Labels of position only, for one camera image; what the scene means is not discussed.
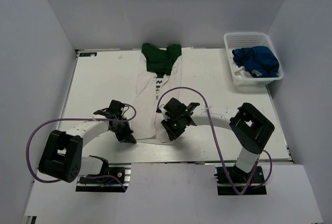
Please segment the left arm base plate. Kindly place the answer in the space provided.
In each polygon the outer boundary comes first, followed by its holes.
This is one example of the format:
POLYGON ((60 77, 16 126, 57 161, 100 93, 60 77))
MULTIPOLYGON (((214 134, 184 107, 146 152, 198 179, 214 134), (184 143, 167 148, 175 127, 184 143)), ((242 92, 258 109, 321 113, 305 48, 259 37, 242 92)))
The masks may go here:
POLYGON ((130 164, 110 164, 102 178, 88 179, 79 177, 76 183, 76 192, 102 192, 102 193, 124 193, 130 183, 130 164))

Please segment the white green raglan t-shirt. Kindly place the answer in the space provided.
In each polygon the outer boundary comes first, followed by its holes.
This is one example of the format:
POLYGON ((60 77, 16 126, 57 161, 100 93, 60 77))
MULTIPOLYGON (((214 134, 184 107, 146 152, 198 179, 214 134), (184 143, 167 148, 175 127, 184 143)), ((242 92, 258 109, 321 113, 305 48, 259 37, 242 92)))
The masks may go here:
POLYGON ((148 144, 166 144, 168 135, 161 125, 162 114, 156 113, 159 98, 181 85, 183 72, 182 47, 172 44, 166 49, 142 44, 134 107, 137 115, 131 121, 135 139, 148 144))

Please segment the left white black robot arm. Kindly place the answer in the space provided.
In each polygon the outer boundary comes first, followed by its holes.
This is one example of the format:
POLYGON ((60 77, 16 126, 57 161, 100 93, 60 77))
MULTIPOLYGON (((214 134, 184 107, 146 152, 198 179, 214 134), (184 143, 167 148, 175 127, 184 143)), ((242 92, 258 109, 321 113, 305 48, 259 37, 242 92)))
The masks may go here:
POLYGON ((52 131, 46 141, 44 151, 38 164, 40 173, 62 180, 73 182, 77 177, 96 179, 104 182, 109 175, 108 160, 98 156, 82 155, 83 147, 106 132, 114 133, 120 143, 136 144, 133 130, 125 112, 132 105, 112 100, 107 108, 99 109, 93 114, 101 118, 63 118, 61 121, 80 121, 81 124, 66 131, 52 131))

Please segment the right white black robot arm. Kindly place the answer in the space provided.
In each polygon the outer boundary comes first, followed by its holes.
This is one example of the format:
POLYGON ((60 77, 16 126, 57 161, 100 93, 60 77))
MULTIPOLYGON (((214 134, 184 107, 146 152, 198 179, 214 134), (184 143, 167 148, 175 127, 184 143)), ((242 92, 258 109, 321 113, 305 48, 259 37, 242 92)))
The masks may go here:
POLYGON ((188 126, 209 125, 233 132, 242 148, 234 164, 235 178, 241 182, 253 176, 253 166, 275 130, 273 123, 254 105, 243 103, 238 108, 206 107, 191 102, 185 105, 175 98, 157 107, 161 125, 170 141, 180 137, 188 126))

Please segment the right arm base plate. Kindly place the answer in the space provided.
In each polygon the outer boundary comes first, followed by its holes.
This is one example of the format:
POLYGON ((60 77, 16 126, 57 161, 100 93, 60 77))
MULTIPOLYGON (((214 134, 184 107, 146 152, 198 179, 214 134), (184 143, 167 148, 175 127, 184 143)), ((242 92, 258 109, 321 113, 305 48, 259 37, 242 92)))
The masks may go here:
MULTIPOLYGON (((233 166, 227 166, 226 169, 228 172, 230 172, 230 177, 238 191, 242 191, 250 177, 250 173, 242 173, 242 172, 234 172, 233 166)), ((224 169, 222 166, 215 168, 215 179, 217 182, 217 193, 219 196, 231 196, 235 195, 238 196, 233 188, 231 187, 231 184, 229 183, 226 174, 224 172, 224 169)), ((255 170, 255 174, 250 182, 249 187, 247 188, 244 195, 267 195, 266 186, 262 185, 258 187, 260 184, 262 184, 265 180, 263 170, 261 166, 258 166, 255 170)))

